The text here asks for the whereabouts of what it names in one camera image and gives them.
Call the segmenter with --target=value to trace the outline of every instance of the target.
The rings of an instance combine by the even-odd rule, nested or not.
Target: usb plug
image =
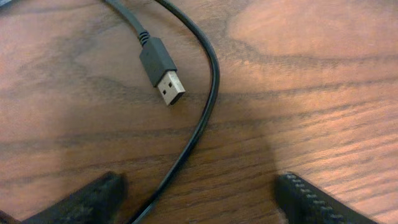
[[[167,105],[173,105],[185,93],[177,76],[177,68],[163,42],[149,37],[142,42],[139,56],[150,82],[157,87]]]

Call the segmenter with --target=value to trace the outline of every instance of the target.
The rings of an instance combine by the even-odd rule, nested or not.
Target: black cable
[[[138,21],[138,19],[134,16],[134,14],[131,13],[131,11],[128,8],[124,7],[119,1],[115,0],[104,0],[104,1],[109,5],[111,5],[118,13],[120,13],[130,23],[130,25],[133,26],[133,28],[137,32],[137,36],[140,33],[146,31],[144,27],[141,25],[141,23]]]
[[[138,34],[140,34],[138,28],[140,28],[140,30],[142,28],[143,32],[146,32],[146,30],[141,26],[138,20],[123,5],[115,4],[115,0],[105,0],[105,1],[110,5],[114,6],[115,9],[119,11],[131,23],[131,25],[137,30]],[[155,203],[158,201],[160,196],[165,192],[166,188],[169,186],[173,178],[176,176],[177,172],[187,161],[189,155],[192,153],[193,148],[197,145],[199,139],[201,138],[206,128],[211,112],[213,111],[214,105],[216,103],[218,87],[220,85],[220,67],[218,65],[217,56],[206,35],[187,15],[185,15],[179,8],[177,8],[171,2],[168,2],[167,0],[155,0],[155,1],[157,1],[167,10],[169,10],[178,19],[180,19],[192,31],[192,33],[199,40],[201,46],[205,49],[206,55],[210,63],[211,74],[212,74],[211,88],[206,101],[205,108],[203,109],[199,122],[192,134],[192,137],[189,139],[187,145],[182,151],[180,157],[177,159],[177,161],[174,163],[174,165],[169,170],[167,175],[164,177],[163,181],[160,183],[157,190],[141,205],[139,210],[129,219],[127,224],[137,224],[140,221],[142,221],[142,219],[154,207]]]

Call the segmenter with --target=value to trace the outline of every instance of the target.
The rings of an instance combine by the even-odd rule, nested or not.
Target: black object
[[[109,224],[127,197],[126,186],[123,175],[108,172],[22,222],[0,213],[0,224]]]
[[[343,205],[297,174],[280,175],[275,180],[275,199],[289,224],[370,224],[376,223]]]
[[[159,84],[166,72],[177,71],[172,58],[159,38],[149,37],[142,46],[139,58],[154,87]]]
[[[148,31],[143,28],[141,23],[137,20],[137,18],[123,5],[117,2],[117,0],[104,0],[110,6],[113,7],[114,10],[119,12],[125,20],[127,20],[130,25],[137,32],[137,38],[139,39],[141,45],[145,45],[145,41],[149,38]],[[195,35],[195,37],[199,40],[199,43],[205,50],[206,56],[208,58],[210,69],[211,69],[211,86],[210,92],[206,101],[206,105],[203,109],[203,112],[200,116],[198,124],[192,134],[192,137],[189,139],[187,145],[184,147],[177,161],[175,161],[174,165],[170,168],[167,175],[161,181],[157,190],[141,205],[140,209],[130,218],[127,224],[136,224],[142,221],[142,219],[151,211],[151,209],[155,206],[156,202],[160,198],[160,196],[164,193],[165,189],[169,186],[169,184],[173,181],[173,178],[177,175],[177,172],[182,168],[184,163],[189,158],[193,149],[197,145],[199,139],[201,138],[203,132],[205,131],[206,125],[209,121],[211,112],[213,111],[214,105],[217,100],[218,87],[220,85],[220,66],[218,65],[217,55],[210,44],[210,41],[207,39],[206,35],[201,31],[201,29],[187,16],[185,15],[177,6],[169,2],[168,0],[155,0],[160,5],[169,10],[173,15],[175,15],[181,22],[184,23],[188,29]]]

